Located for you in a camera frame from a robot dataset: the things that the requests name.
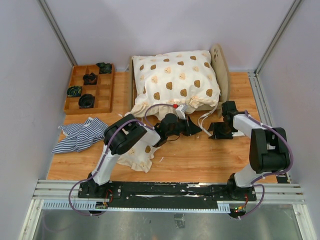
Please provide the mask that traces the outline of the aluminium corner post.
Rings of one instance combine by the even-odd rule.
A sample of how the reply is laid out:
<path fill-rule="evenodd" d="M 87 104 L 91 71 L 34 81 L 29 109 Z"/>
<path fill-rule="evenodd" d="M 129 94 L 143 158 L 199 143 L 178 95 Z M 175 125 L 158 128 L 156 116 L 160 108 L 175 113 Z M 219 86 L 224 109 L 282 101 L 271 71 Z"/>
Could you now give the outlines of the aluminium corner post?
<path fill-rule="evenodd" d="M 44 16 L 46 17 L 51 29 L 53 30 L 53 32 L 54 32 L 57 40 L 59 41 L 64 53 L 66 54 L 69 62 L 71 63 L 72 66 L 77 66 L 78 63 L 77 63 L 77 61 L 76 61 L 76 59 L 75 59 L 75 57 L 69 47 L 69 45 L 68 45 L 68 43 L 67 43 L 67 41 L 66 41 L 66 39 L 60 29 L 47 1 L 46 0 L 37 0 L 37 3 L 39 5 L 39 7 L 41 8 Z"/>
<path fill-rule="evenodd" d="M 254 74 L 257 76 L 263 70 L 265 64 L 267 63 L 269 57 L 271 56 L 272 52 L 275 50 L 278 42 L 280 41 L 281 37 L 285 33 L 287 27 L 293 20 L 295 14 L 298 12 L 299 8 L 303 4 L 304 0 L 294 0 L 289 7 L 284 19 L 282 20 L 281 24 L 279 25 L 277 31 L 275 32 L 270 44 L 268 45 L 266 51 L 264 52 L 261 60 L 259 61 Z"/>

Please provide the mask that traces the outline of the right aluminium corner post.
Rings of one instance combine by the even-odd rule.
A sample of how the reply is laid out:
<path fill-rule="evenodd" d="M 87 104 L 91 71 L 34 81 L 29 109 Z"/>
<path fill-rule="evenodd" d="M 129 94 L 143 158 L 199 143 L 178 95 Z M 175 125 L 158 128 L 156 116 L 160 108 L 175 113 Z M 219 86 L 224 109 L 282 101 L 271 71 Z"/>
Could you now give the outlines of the right aluminium corner post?
<path fill-rule="evenodd" d="M 304 0 L 294 0 L 289 7 L 284 19 L 282 20 L 281 24 L 279 25 L 277 31 L 275 32 L 270 44 L 268 45 L 266 51 L 264 52 L 261 60 L 259 61 L 254 74 L 257 76 L 263 70 L 265 64 L 267 63 L 269 57 L 271 56 L 272 52 L 275 50 L 278 42 L 280 41 L 281 37 L 285 33 L 287 27 L 293 20 L 295 14 L 298 12 L 299 8 L 303 4 Z"/>

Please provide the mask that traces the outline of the small bear print pillow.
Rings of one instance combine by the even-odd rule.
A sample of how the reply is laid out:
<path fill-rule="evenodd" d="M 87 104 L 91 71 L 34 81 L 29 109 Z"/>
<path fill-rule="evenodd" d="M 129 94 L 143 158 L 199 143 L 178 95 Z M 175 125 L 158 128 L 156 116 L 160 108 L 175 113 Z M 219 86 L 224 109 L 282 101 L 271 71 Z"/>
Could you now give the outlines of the small bear print pillow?
<path fill-rule="evenodd" d="M 138 147 L 133 146 L 128 152 L 119 157 L 117 163 L 130 167 L 136 172 L 148 173 L 153 164 L 154 153 L 159 149 L 159 147 L 147 145 L 139 150 Z"/>

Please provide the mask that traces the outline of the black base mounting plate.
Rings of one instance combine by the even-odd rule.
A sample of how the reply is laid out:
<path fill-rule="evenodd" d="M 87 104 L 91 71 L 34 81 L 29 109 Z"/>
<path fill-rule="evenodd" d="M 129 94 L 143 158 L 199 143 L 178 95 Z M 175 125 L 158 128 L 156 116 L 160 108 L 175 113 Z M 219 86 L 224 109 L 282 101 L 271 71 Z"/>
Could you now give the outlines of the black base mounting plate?
<path fill-rule="evenodd" d="M 151 209 L 213 209 L 218 201 L 253 202 L 257 199 L 252 187 L 238 199 L 232 199 L 227 184 L 199 182 L 109 182 L 113 186 L 106 197 L 110 207 Z"/>

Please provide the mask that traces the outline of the wooden compartment tray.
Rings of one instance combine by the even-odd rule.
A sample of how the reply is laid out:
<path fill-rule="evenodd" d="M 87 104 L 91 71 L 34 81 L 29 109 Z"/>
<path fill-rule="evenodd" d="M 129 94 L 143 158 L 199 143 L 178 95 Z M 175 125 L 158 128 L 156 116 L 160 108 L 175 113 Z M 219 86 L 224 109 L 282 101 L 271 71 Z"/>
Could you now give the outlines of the wooden compartment tray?
<path fill-rule="evenodd" d="M 96 85 L 84 85 L 83 76 L 90 73 L 97 75 L 98 79 Z M 64 103 L 65 114 L 82 115 L 110 113 L 113 108 L 114 83 L 115 67 L 113 64 L 112 72 L 110 74 L 99 74 L 99 68 L 96 64 L 73 66 L 68 88 L 71 86 L 82 86 L 81 96 L 84 94 L 92 94 L 95 96 L 94 108 L 80 109 L 78 102 L 81 96 L 67 97 L 66 94 L 66 100 Z"/>

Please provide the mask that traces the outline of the large bear print cushion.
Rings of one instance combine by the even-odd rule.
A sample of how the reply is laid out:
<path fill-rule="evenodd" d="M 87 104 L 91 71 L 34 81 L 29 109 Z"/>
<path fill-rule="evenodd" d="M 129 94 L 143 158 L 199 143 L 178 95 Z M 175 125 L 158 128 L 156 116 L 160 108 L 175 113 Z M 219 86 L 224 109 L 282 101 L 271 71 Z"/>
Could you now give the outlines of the large bear print cushion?
<path fill-rule="evenodd" d="M 187 114 L 207 105 L 212 109 L 197 120 L 202 127 L 203 121 L 217 109 L 221 95 L 211 62 L 208 50 L 134 55 L 137 96 L 130 113 L 136 118 L 154 115 L 162 120 L 173 113 L 173 104 L 186 105 Z"/>

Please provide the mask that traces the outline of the left aluminium corner post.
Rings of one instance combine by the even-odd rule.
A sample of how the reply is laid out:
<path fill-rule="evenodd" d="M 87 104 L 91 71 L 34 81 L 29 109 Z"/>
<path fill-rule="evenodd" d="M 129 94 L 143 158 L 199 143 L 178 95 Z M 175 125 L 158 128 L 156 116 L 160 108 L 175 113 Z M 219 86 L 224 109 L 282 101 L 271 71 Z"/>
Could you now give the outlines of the left aluminium corner post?
<path fill-rule="evenodd" d="M 47 1 L 46 0 L 37 0 L 37 3 L 39 5 L 39 7 L 41 8 L 44 16 L 46 17 L 51 29 L 53 30 L 53 32 L 54 32 L 57 40 L 59 41 L 64 53 L 66 54 L 69 62 L 71 63 L 72 66 L 77 66 L 78 63 L 77 63 L 77 61 L 76 61 L 76 59 L 75 59 L 75 57 L 69 47 L 69 45 L 68 45 L 68 43 L 67 43 L 67 41 L 66 41 L 66 39 L 60 29 Z"/>

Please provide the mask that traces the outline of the black rolled sock top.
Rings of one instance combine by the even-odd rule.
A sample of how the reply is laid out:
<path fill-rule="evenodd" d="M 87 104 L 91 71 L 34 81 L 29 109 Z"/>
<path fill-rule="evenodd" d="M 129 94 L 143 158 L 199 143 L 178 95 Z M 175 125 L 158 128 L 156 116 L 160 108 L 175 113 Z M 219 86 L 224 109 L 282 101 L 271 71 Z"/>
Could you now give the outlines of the black rolled sock top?
<path fill-rule="evenodd" d="M 112 64 L 105 62 L 98 62 L 95 64 L 99 68 L 99 74 L 111 74 Z"/>

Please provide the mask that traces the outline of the wooden pet bed frame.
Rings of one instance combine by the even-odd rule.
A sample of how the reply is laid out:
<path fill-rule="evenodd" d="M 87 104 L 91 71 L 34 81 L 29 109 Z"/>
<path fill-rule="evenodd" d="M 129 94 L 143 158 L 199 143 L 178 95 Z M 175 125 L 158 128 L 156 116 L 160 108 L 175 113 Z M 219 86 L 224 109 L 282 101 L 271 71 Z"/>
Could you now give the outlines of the wooden pet bed frame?
<path fill-rule="evenodd" d="M 221 45 L 219 43 L 213 44 L 209 52 L 211 55 L 210 65 L 215 72 L 216 81 L 220 89 L 219 102 L 215 111 L 217 112 L 218 118 L 221 118 L 223 112 L 222 104 L 230 99 L 231 76 Z M 129 110 L 134 107 L 135 99 L 138 95 L 134 73 L 133 56 L 131 56 L 128 65 L 128 93 L 126 98 Z"/>

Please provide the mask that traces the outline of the black rolled sock middle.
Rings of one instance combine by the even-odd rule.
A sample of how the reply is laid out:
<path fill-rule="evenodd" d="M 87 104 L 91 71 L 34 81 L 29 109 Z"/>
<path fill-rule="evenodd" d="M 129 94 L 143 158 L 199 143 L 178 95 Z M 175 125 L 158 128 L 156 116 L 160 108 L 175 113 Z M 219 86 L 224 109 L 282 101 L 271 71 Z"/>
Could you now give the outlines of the black rolled sock middle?
<path fill-rule="evenodd" d="M 98 81 L 98 76 L 91 72 L 90 74 L 85 74 L 83 77 L 83 85 L 88 86 L 88 85 L 96 85 Z"/>

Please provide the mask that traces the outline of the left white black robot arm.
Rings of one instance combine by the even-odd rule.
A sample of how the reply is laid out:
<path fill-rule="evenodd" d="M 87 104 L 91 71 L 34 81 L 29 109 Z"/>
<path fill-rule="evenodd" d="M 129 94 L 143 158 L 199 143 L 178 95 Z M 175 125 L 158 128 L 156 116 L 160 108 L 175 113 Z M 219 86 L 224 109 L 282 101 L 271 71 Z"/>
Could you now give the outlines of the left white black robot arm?
<path fill-rule="evenodd" d="M 113 190 L 110 184 L 111 173 L 118 159 L 132 148 L 135 153 L 142 154 L 146 149 L 158 148 L 165 144 L 171 136 L 193 136 L 202 129 L 194 124 L 189 116 L 179 118 L 173 113 L 149 127 L 129 114 L 104 132 L 104 146 L 101 157 L 94 171 L 87 179 L 81 181 L 78 194 L 79 198 L 102 199 Z"/>

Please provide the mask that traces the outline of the black rolled sock bottom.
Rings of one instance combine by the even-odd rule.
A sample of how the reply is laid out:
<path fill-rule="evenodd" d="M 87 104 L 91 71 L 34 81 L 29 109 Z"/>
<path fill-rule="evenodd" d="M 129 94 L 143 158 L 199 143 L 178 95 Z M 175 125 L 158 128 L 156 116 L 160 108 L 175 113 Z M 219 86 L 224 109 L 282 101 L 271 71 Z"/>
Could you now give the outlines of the black rolled sock bottom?
<path fill-rule="evenodd" d="M 95 96 L 86 93 L 79 98 L 78 106 L 80 109 L 91 109 L 95 105 Z"/>

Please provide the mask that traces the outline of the black green rolled sock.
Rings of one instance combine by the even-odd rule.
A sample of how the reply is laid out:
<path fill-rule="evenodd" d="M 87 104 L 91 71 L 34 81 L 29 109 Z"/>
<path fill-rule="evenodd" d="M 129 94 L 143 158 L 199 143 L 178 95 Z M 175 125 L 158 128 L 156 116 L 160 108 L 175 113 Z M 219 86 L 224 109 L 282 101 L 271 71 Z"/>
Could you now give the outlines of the black green rolled sock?
<path fill-rule="evenodd" d="M 78 86 L 78 85 L 70 86 L 67 89 L 66 94 L 68 98 L 80 97 L 82 95 L 82 86 Z"/>

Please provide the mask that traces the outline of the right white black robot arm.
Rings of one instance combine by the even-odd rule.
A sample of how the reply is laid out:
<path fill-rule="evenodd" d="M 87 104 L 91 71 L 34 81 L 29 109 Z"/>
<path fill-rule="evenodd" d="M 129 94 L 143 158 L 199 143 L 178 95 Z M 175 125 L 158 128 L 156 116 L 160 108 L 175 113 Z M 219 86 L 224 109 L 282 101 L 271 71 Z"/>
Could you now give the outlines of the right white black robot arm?
<path fill-rule="evenodd" d="M 288 172 L 294 156 L 282 127 L 271 127 L 254 119 L 247 110 L 237 110 L 234 101 L 226 101 L 221 107 L 223 121 L 210 124 L 209 138 L 231 140 L 233 134 L 241 132 L 250 139 L 249 164 L 233 173 L 226 184 L 227 196 L 238 200 L 262 178 Z"/>

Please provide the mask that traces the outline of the blue striped cloth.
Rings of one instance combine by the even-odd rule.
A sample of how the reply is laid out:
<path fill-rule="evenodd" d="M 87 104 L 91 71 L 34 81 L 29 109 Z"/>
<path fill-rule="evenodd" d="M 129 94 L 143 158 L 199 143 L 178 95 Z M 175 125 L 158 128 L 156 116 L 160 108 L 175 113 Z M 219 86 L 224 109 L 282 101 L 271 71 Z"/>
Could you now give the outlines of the blue striped cloth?
<path fill-rule="evenodd" d="M 84 123 L 71 123 L 58 128 L 65 137 L 53 148 L 53 154 L 82 152 L 90 148 L 104 139 L 108 125 L 98 117 L 88 117 Z"/>

